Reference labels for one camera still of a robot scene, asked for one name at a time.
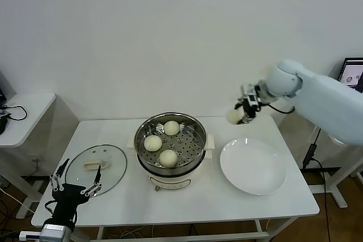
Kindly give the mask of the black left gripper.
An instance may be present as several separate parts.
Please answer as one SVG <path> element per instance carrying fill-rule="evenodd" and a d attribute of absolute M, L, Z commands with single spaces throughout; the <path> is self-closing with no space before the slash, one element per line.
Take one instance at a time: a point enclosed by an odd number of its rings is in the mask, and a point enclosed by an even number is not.
<path fill-rule="evenodd" d="M 63 184 L 62 186 L 61 177 L 69 160 L 67 158 L 57 168 L 55 173 L 49 176 L 50 185 L 53 190 L 52 197 L 56 202 L 52 218 L 59 222 L 76 222 L 78 206 L 86 203 L 88 197 L 93 197 L 102 188 L 102 184 L 100 183 L 101 166 L 98 167 L 91 187 L 85 188 L 84 186 L 73 184 Z"/>

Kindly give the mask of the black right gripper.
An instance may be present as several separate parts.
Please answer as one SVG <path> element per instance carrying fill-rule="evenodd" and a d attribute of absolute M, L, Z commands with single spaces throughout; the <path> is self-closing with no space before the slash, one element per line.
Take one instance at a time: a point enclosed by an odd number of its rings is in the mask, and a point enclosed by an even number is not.
<path fill-rule="evenodd" d="M 238 110 L 243 107 L 243 117 L 240 120 L 241 124 L 249 124 L 255 117 L 256 112 L 261 110 L 260 96 L 253 84 L 244 84 L 241 86 L 242 97 L 234 105 L 234 109 Z"/>

